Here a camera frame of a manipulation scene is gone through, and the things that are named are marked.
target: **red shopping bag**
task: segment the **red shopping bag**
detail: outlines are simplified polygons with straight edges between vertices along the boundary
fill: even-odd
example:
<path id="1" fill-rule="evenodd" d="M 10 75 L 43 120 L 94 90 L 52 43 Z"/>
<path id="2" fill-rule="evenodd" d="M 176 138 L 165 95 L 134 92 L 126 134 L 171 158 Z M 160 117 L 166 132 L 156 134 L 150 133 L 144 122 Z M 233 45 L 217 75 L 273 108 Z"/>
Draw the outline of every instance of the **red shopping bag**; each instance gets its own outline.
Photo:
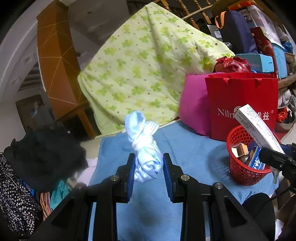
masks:
<path id="1" fill-rule="evenodd" d="M 270 74 L 225 73 L 205 78 L 210 104 L 212 139 L 226 141 L 239 125 L 236 111 L 249 104 L 274 131 L 278 102 L 278 79 Z"/>

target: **magenta pillow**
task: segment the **magenta pillow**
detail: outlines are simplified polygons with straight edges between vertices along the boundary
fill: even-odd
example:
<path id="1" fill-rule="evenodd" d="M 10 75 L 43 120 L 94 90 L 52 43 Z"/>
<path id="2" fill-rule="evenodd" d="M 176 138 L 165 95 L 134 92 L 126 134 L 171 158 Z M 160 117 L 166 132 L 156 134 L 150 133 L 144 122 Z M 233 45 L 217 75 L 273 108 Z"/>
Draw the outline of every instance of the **magenta pillow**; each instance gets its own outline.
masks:
<path id="1" fill-rule="evenodd" d="M 179 117 L 198 134 L 211 137 L 210 105 L 205 78 L 209 74 L 186 74 L 181 95 Z"/>

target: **light blue fabric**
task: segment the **light blue fabric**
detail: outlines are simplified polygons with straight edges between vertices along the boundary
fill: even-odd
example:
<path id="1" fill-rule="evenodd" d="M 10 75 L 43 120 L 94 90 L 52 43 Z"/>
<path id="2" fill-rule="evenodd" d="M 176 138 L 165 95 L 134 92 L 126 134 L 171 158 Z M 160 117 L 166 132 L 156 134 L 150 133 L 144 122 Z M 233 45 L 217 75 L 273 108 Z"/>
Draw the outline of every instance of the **light blue fabric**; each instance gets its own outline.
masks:
<path id="1" fill-rule="evenodd" d="M 160 128 L 154 139 L 162 153 L 168 152 L 173 164 L 181 166 L 185 174 L 200 183 L 223 183 L 242 203 L 249 196 L 264 192 L 271 195 L 277 184 L 269 173 L 253 186 L 237 184 L 229 174 L 229 154 L 226 143 L 197 135 L 182 122 Z M 133 152 L 126 133 L 103 138 L 97 168 L 90 184 L 100 183 L 126 164 Z M 118 240 L 121 241 L 179 241 L 182 204 L 170 202 L 163 174 L 150 182 L 135 182 L 133 195 L 127 204 L 117 204 Z M 206 236 L 209 236 L 208 221 Z M 92 240 L 94 212 L 92 212 L 89 241 Z"/>
<path id="2" fill-rule="evenodd" d="M 59 203 L 68 195 L 69 188 L 66 182 L 60 181 L 56 190 L 52 192 L 50 207 L 54 210 Z"/>
<path id="3" fill-rule="evenodd" d="M 163 168 L 163 155 L 152 135 L 157 131 L 159 125 L 147 121 L 140 111 L 134 111 L 126 116 L 126 132 L 128 140 L 136 152 L 135 181 L 144 182 L 157 178 Z"/>

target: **pink cloth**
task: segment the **pink cloth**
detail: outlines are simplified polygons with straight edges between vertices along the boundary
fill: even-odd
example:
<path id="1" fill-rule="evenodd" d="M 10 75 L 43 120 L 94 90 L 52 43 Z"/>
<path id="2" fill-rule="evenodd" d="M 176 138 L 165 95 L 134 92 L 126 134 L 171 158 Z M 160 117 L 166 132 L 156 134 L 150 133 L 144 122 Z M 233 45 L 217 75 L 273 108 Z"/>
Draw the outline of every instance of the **pink cloth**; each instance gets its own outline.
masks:
<path id="1" fill-rule="evenodd" d="M 181 95 L 179 117 L 198 134 L 211 136 L 210 106 L 205 78 L 209 74 L 186 74 Z"/>
<path id="2" fill-rule="evenodd" d="M 81 175 L 77 178 L 77 183 L 85 183 L 87 186 L 91 180 L 92 175 L 96 169 L 96 165 L 98 162 L 98 158 L 95 159 L 87 159 L 88 168 L 86 168 Z"/>

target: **long white carton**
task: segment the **long white carton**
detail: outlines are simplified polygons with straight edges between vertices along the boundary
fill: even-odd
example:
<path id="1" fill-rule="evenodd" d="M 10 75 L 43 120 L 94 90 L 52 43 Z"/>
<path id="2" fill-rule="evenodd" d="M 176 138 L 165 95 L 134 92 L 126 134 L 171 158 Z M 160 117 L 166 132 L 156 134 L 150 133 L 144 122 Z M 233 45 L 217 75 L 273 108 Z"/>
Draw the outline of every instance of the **long white carton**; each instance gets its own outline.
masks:
<path id="1" fill-rule="evenodd" d="M 260 148 L 267 147 L 285 154 L 268 126 L 250 105 L 247 104 L 240 107 L 235 113 L 234 118 L 245 128 L 250 136 L 253 137 Z M 273 167 L 271 167 L 271 170 L 274 175 L 274 183 L 276 183 L 279 170 Z"/>

